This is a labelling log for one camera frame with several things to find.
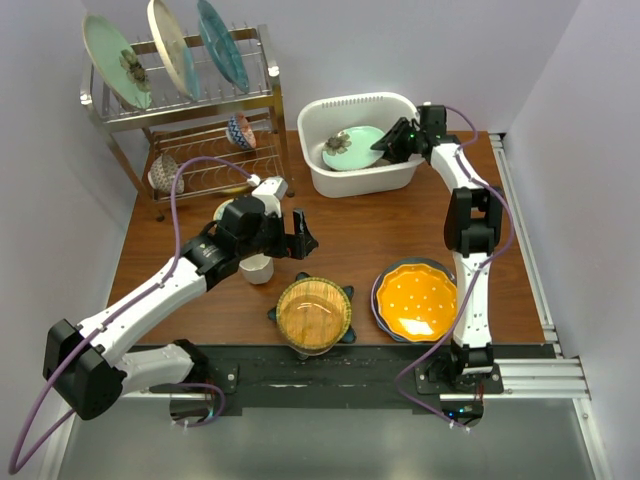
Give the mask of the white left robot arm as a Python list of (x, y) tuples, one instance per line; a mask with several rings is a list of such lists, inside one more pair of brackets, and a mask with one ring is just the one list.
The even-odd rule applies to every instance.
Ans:
[(163, 384), (185, 392), (207, 380), (205, 360), (187, 341), (146, 352), (131, 347), (191, 300), (234, 275), (241, 261), (257, 254), (302, 260), (318, 246), (303, 210), (293, 211), (286, 232), (279, 201), (268, 195), (234, 199), (220, 220), (181, 245), (177, 253), (119, 302), (81, 321), (49, 329), (43, 376), (83, 420), (106, 412), (122, 395)]

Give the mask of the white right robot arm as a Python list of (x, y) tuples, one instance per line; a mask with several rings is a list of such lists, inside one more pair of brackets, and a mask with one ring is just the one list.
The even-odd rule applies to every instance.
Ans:
[(510, 231), (506, 245), (499, 246), (502, 218), (511, 210), (501, 189), (485, 182), (465, 157), (464, 148), (478, 134), (462, 143), (447, 133), (447, 113), (459, 111), (430, 103), (416, 110), (415, 119), (400, 118), (371, 148), (394, 164), (420, 155), (444, 181), (451, 197), (443, 235), (454, 259), (458, 300), (453, 325), (425, 354), (401, 370), (394, 383), (399, 384), (450, 340), (445, 379), (452, 390), (466, 393), (480, 382), (481, 375), (489, 376), (495, 364), (488, 319), (489, 274), (492, 262), (514, 240), (515, 233)]

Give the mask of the black striped rim plate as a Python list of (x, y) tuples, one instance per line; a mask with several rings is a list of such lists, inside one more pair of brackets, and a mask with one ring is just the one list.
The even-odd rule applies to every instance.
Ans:
[(385, 159), (385, 158), (381, 158), (379, 160), (377, 160), (374, 164), (373, 164), (373, 168), (380, 168), (380, 167), (386, 167), (386, 166), (390, 166), (392, 165), (392, 162)]

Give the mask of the mint green flower plate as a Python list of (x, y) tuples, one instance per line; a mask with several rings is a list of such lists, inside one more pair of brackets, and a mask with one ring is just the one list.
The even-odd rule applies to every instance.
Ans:
[(382, 158), (381, 152), (370, 146), (381, 139), (384, 132), (373, 126), (356, 126), (329, 137), (321, 153), (324, 164), (334, 171), (352, 171), (371, 167)]

